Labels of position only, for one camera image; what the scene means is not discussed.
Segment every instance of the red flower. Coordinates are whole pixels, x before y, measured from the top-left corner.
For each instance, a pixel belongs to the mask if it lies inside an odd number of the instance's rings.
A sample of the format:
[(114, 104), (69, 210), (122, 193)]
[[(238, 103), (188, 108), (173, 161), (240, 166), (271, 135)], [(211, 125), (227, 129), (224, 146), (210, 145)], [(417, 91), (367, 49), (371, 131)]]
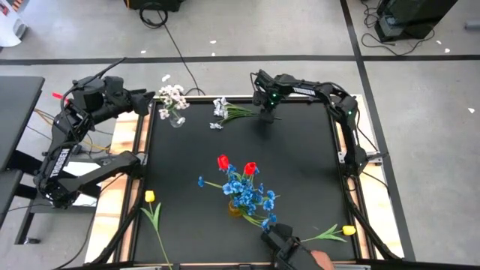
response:
[(218, 167), (221, 170), (228, 169), (228, 157), (225, 154), (222, 154), (220, 157), (217, 157)]
[(251, 176), (255, 173), (255, 168), (257, 168), (257, 164), (255, 162), (249, 162), (245, 165), (245, 174), (247, 176)]

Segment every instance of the yellow flower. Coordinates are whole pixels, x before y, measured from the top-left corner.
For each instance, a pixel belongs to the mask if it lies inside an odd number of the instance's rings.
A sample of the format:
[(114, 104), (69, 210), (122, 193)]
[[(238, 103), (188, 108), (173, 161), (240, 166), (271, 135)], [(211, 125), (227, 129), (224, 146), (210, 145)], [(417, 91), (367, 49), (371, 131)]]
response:
[(145, 191), (145, 201), (147, 203), (153, 203), (153, 201), (155, 201), (155, 193), (153, 193), (153, 190)]
[(352, 225), (346, 225), (346, 226), (343, 226), (342, 227), (342, 230), (343, 230), (343, 234), (345, 236), (351, 236), (351, 235), (354, 235), (356, 233), (356, 229), (354, 226)]

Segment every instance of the small vase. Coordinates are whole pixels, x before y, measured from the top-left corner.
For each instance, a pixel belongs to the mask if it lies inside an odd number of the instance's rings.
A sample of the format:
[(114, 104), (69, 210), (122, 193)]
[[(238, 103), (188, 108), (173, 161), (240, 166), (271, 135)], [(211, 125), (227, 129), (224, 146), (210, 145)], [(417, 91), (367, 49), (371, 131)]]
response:
[(170, 124), (174, 128), (180, 128), (185, 123), (185, 117), (182, 117), (180, 112), (176, 109), (172, 109), (169, 111), (170, 113)]
[(242, 213), (240, 212), (240, 209), (233, 206), (233, 201), (232, 200), (230, 200), (230, 202), (228, 203), (228, 213), (234, 218), (238, 218), (238, 217), (242, 216)]

